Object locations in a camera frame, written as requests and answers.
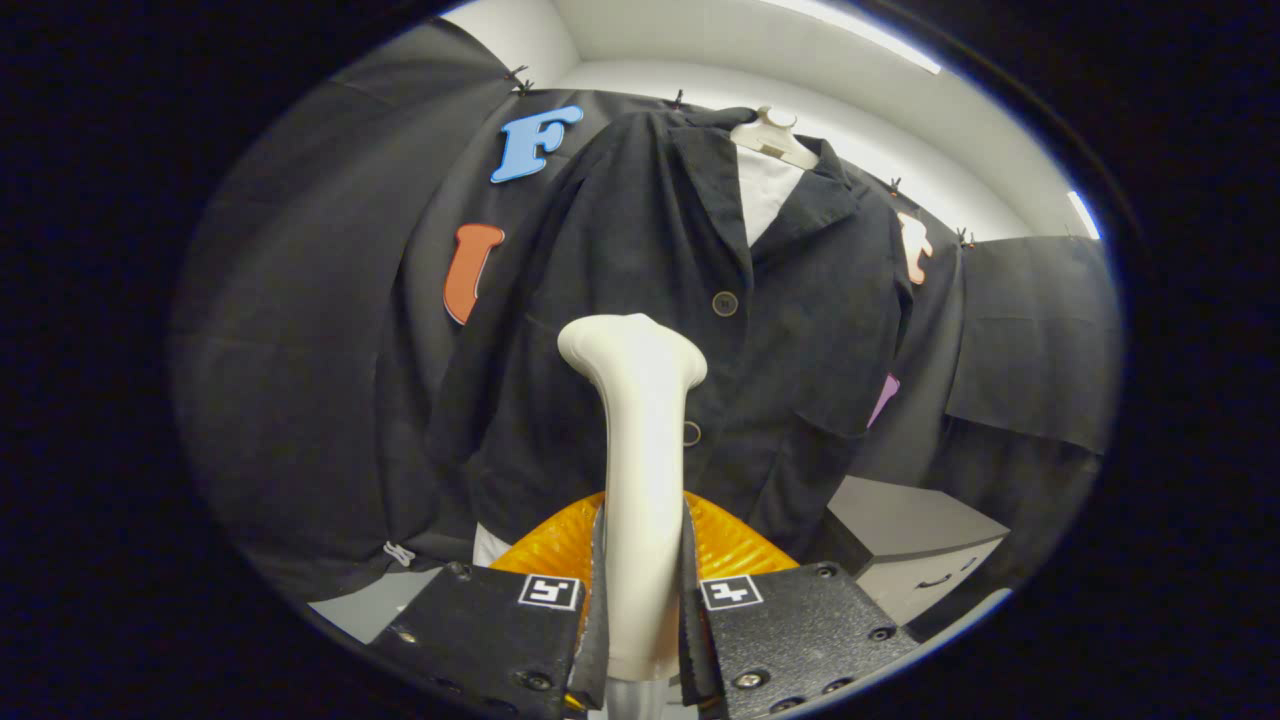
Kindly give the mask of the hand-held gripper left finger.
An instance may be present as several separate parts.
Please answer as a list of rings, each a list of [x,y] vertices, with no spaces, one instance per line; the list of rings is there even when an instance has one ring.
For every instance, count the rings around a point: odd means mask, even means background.
[[[369,644],[453,719],[584,719],[604,702],[604,495],[488,566],[444,566]]]

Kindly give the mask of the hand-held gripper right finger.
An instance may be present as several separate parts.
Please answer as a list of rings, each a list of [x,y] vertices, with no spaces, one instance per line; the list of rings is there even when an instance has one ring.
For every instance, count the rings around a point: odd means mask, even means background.
[[[680,676],[701,719],[780,719],[873,682],[918,643],[838,564],[800,564],[684,495]]]

